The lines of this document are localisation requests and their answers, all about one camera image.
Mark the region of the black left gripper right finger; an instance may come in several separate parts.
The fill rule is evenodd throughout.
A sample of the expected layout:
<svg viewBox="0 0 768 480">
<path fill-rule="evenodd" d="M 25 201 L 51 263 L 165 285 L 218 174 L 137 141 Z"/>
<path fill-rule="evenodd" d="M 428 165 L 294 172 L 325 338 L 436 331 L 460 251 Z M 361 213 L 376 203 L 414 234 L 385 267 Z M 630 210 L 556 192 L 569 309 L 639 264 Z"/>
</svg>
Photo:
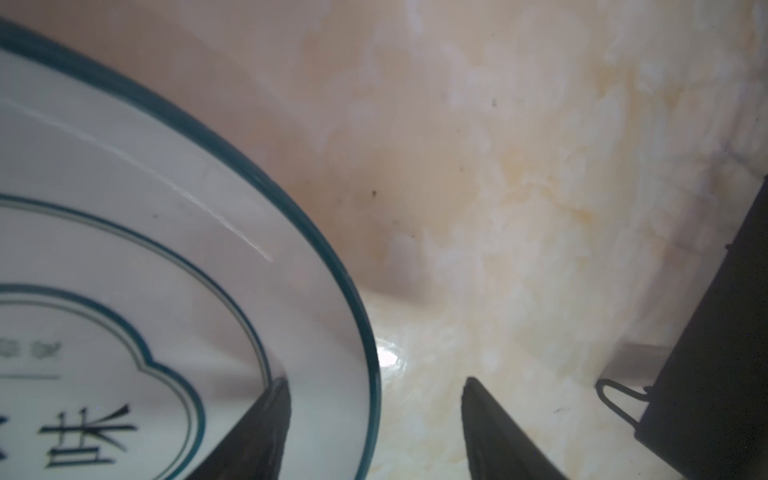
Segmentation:
<svg viewBox="0 0 768 480">
<path fill-rule="evenodd" d="M 565 479 L 475 377 L 463 387 L 461 416 L 472 480 Z"/>
</svg>

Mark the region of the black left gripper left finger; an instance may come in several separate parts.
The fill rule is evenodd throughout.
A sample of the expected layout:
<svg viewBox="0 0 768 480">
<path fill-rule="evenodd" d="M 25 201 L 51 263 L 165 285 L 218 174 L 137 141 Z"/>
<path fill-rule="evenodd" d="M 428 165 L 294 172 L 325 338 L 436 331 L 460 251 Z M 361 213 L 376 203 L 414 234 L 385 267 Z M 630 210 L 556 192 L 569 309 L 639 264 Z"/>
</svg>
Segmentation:
<svg viewBox="0 0 768 480">
<path fill-rule="evenodd" d="M 277 479 L 290 418 L 288 381 L 278 378 L 187 479 Z"/>
</svg>

